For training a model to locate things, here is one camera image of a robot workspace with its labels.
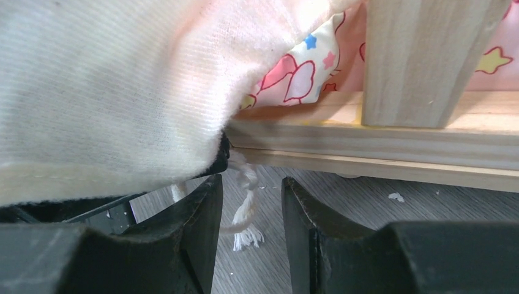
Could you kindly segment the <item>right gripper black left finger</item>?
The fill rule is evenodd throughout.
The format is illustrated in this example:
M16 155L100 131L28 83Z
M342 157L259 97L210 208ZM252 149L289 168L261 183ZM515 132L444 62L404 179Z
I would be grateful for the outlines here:
M2 293L210 293L222 177L120 235L81 224L2 224Z

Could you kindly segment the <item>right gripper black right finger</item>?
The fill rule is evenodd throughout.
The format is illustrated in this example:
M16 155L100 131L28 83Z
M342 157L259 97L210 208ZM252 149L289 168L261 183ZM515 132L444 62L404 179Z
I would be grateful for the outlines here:
M406 221L372 230L282 181L294 293L517 293L516 222Z

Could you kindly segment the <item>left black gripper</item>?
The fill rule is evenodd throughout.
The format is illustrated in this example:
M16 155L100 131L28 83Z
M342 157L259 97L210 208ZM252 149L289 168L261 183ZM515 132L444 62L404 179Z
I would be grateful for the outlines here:
M69 224L84 222L98 214L107 213L118 207L125 208L123 216L134 223L130 201L146 195L147 192L120 197L89 198L67 200L61 203L40 203L8 206L1 209L1 235L29 234L31 231L59 230ZM196 229L196 218L202 215L203 204L198 200L182 200L157 217L149 219L149 224L137 227L138 233L150 233L152 225L159 229L176 229L179 233L190 233Z

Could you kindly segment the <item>pink printed cushion with ties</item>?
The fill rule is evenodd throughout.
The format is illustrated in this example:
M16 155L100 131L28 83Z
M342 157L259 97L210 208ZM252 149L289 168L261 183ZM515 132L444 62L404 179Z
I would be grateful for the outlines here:
M362 1L2 1L1 205L154 190L202 174L281 60ZM234 249L258 244L258 182Z

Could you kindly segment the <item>wooden slatted pet bed frame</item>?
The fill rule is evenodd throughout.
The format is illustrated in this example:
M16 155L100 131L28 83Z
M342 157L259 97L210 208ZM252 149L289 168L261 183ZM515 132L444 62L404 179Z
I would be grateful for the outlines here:
M257 164L516 192L518 2L362 1L226 132Z

